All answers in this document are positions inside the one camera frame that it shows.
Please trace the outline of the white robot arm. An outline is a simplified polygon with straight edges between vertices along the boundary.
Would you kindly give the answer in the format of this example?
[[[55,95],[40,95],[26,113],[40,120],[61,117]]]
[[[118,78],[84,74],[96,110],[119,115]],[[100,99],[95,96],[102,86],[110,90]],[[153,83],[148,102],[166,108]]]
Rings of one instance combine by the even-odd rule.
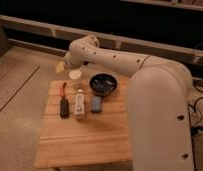
[[[189,69],[149,54],[103,49],[94,35],[72,41],[57,72],[86,63],[129,78],[126,108],[133,171],[195,171],[188,97]]]

